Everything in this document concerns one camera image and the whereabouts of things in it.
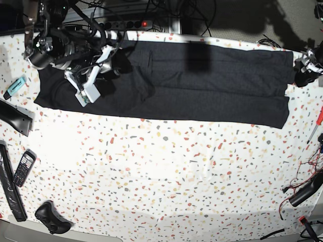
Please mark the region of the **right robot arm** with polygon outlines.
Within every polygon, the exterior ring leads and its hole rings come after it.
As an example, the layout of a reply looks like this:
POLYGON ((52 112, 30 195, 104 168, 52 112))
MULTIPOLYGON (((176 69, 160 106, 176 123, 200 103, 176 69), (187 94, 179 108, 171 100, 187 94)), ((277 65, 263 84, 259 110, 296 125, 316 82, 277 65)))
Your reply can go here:
POLYGON ((98 75, 117 77, 131 72, 131 64, 121 48, 126 32, 105 30, 93 17, 85 15, 75 1, 27 1, 24 11, 25 59, 37 70, 47 66, 63 70, 82 105, 100 97, 95 85, 98 75), (63 21, 69 9, 89 29, 67 29, 63 21))

